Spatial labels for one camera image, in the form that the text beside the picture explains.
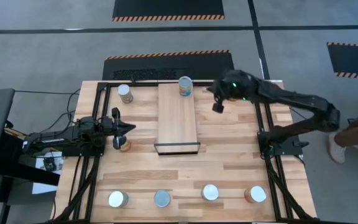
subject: silver can lid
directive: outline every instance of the silver can lid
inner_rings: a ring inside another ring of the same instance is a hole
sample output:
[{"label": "silver can lid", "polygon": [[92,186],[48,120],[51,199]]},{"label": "silver can lid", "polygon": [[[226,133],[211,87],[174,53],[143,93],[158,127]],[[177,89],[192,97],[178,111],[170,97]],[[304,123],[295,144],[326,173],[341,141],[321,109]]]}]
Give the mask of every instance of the silver can lid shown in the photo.
[{"label": "silver can lid", "polygon": [[165,207],[169,205],[170,201],[171,201],[171,196],[166,190],[159,190],[154,195],[154,203],[158,207]]},{"label": "silver can lid", "polygon": [[129,85],[126,85],[126,84],[119,85],[118,88],[117,88],[117,92],[120,95],[128,94],[129,93]]},{"label": "silver can lid", "polygon": [[190,87],[192,83],[191,78],[189,77],[180,77],[179,78],[179,85],[183,87]]},{"label": "silver can lid", "polygon": [[266,192],[261,186],[252,187],[250,194],[256,202],[263,202],[266,199]]},{"label": "silver can lid", "polygon": [[203,195],[206,200],[216,200],[219,197],[219,190],[213,184],[205,185]]},{"label": "silver can lid", "polygon": [[113,191],[109,195],[109,205],[113,208],[119,208],[124,203],[124,194],[120,191]]}]

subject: table leg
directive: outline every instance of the table leg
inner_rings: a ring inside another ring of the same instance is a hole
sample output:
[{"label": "table leg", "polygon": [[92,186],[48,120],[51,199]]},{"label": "table leg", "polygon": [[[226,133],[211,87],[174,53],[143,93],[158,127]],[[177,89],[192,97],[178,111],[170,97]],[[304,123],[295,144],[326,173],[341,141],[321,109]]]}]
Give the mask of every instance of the table leg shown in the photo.
[{"label": "table leg", "polygon": [[11,209],[10,205],[7,205],[6,202],[2,205],[2,210],[0,214],[0,224],[6,224],[7,216],[9,215],[9,210]]}]

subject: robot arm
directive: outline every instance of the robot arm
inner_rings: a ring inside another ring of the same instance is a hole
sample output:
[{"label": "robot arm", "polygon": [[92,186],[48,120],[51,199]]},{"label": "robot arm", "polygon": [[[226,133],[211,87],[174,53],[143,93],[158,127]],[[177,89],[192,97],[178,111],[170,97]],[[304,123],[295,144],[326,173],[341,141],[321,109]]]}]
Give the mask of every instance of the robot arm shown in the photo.
[{"label": "robot arm", "polygon": [[88,116],[62,131],[32,133],[24,139],[23,152],[31,155],[54,147],[62,151],[62,156],[100,156],[107,136],[114,136],[113,147],[120,149],[126,142],[125,134],[136,126],[121,121],[117,108],[111,112],[112,118],[105,116],[95,120]]},{"label": "robot arm", "polygon": [[268,141],[283,142],[289,137],[310,131],[331,132],[339,128],[340,112],[326,99],[286,91],[241,70],[231,70],[223,80],[215,80],[207,90],[214,94],[213,110],[222,113],[224,100],[249,100],[253,103],[281,103],[313,112],[313,117],[285,126],[274,126]]}]

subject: wooden board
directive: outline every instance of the wooden board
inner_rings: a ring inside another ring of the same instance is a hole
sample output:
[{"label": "wooden board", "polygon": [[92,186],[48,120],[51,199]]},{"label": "wooden board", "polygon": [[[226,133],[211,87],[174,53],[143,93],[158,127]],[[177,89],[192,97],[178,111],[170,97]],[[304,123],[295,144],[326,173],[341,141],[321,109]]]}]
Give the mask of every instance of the wooden board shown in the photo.
[{"label": "wooden board", "polygon": [[[83,82],[76,118],[91,115],[96,85],[96,81]],[[211,109],[214,102],[211,93],[196,87],[199,154],[158,156],[153,147],[158,134],[157,87],[132,88],[134,101],[128,105],[115,93],[113,88],[109,110],[117,106],[122,120],[136,124],[137,128],[127,135],[132,142],[128,152],[113,149],[111,138],[108,139],[105,155],[100,160],[91,222],[268,222],[275,219],[265,164],[259,157],[256,138],[259,127],[254,105],[225,101],[224,113],[218,114]],[[271,110],[275,124],[292,122],[287,106],[272,105]],[[282,156],[282,160],[289,191],[306,212],[315,216],[303,164],[293,156]],[[56,194],[57,215],[67,206],[76,162],[77,158],[70,157],[63,165]],[[217,201],[207,203],[201,198],[201,189],[206,184],[218,186]],[[262,186],[267,192],[265,202],[251,204],[244,200],[244,190],[254,185]],[[158,208],[153,202],[154,193],[160,189],[167,190],[172,197],[166,208]],[[129,194],[126,208],[108,206],[107,196],[113,190]],[[85,215],[87,199],[86,192],[80,217]],[[281,197],[279,201],[285,217]]]},{"label": "wooden board", "polygon": [[[157,143],[197,142],[194,94],[181,96],[177,83],[158,85]],[[159,152],[196,152],[199,145],[156,146]]]}]

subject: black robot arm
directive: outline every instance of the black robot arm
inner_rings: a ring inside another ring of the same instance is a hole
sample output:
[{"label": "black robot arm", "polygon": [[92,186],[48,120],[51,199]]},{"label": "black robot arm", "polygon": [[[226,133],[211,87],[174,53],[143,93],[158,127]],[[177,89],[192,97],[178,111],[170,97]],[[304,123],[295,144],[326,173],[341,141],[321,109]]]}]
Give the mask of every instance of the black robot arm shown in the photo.
[{"label": "black robot arm", "polygon": [[125,134],[136,127],[121,121],[117,108],[112,109],[112,118],[87,116],[74,124],[62,131],[31,133],[24,139],[23,152],[33,155],[53,147],[62,151],[62,156],[102,156],[107,136],[114,136],[113,147],[120,149],[126,142]]},{"label": "black robot arm", "polygon": [[266,160],[268,176],[282,191],[292,209],[300,219],[318,221],[299,206],[280,180],[269,158],[274,155],[274,152],[272,154],[269,149],[281,145],[287,139],[290,141],[291,139],[289,138],[293,136],[310,131],[336,131],[339,128],[340,113],[334,105],[319,96],[283,90],[272,82],[263,81],[241,70],[228,72],[223,80],[215,80],[207,90],[214,94],[215,104],[213,105],[213,110],[218,113],[223,113],[224,100],[249,100],[253,103],[266,105],[281,103],[313,112],[313,116],[309,119],[285,127],[274,126],[270,128],[269,132],[259,132],[258,140],[261,158]]},{"label": "black robot arm", "polygon": [[284,140],[310,131],[331,132],[339,128],[340,112],[326,99],[286,91],[272,82],[264,81],[241,70],[231,70],[223,80],[215,80],[208,88],[214,94],[213,110],[222,113],[224,100],[249,100],[253,103],[281,103],[313,112],[309,119],[281,127],[274,126],[267,135],[268,142]]}]

